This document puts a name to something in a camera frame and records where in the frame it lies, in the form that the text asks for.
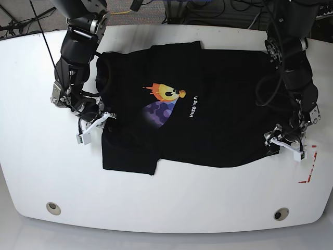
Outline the black robot arm image-left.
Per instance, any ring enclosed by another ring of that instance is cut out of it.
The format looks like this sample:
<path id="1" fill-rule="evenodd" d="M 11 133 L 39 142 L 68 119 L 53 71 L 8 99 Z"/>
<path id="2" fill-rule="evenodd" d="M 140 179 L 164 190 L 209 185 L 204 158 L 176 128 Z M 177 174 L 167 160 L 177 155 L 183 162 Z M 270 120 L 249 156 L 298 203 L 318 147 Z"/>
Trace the black robot arm image-left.
<path id="1" fill-rule="evenodd" d="M 109 18 L 106 1 L 52 1 L 66 18 L 67 33 L 55 65 L 51 102 L 90 122 L 99 114 L 96 95 L 83 93 L 90 62 L 104 36 Z"/>

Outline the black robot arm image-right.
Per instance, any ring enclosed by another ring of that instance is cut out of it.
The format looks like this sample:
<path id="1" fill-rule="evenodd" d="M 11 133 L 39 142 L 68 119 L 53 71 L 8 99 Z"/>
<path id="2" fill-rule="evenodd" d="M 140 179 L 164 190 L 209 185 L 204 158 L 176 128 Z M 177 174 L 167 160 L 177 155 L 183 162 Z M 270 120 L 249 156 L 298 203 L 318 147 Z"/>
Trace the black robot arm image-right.
<path id="1" fill-rule="evenodd" d="M 307 36 L 316 19 L 321 1 L 263 1 L 270 17 L 265 46 L 276 61 L 279 84 L 291 98 L 292 116 L 283 127 L 280 140 L 303 144 L 307 127 L 317 123 L 318 88 L 306 55 Z"/>

